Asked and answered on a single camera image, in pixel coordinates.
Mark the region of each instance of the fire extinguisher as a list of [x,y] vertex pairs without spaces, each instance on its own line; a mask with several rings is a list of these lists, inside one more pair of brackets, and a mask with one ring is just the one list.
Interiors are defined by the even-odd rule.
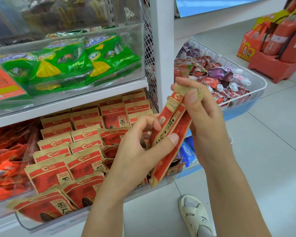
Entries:
[[285,18],[275,29],[268,45],[263,53],[265,55],[277,55],[284,46],[288,37],[296,30],[296,19],[293,17]]
[[296,31],[287,40],[277,59],[285,63],[296,63]]

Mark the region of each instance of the sandal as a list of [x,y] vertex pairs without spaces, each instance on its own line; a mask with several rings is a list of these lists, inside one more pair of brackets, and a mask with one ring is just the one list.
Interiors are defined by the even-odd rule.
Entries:
[[[198,207],[185,206],[184,200],[191,198],[198,203]],[[213,228],[209,222],[207,211],[202,202],[193,195],[185,195],[179,201],[179,209],[190,234],[192,237],[197,237],[198,227],[200,225],[206,226],[213,233]]]

